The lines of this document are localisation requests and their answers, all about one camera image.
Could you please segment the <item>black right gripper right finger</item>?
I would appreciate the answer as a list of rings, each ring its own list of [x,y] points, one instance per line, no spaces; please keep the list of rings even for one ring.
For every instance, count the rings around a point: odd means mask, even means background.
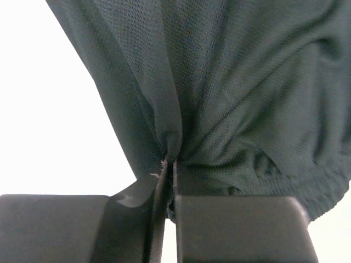
[[[214,196],[173,172],[179,262],[317,262],[305,209],[290,196]]]

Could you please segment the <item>black shorts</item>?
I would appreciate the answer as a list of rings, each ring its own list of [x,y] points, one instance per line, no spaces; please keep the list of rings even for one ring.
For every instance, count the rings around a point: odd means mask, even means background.
[[[350,1],[48,1],[136,177],[182,163],[214,195],[350,182]]]

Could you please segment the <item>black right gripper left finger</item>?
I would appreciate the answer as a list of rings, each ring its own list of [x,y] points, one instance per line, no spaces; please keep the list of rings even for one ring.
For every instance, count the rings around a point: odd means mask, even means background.
[[[123,191],[2,195],[1,262],[160,262],[167,161]]]

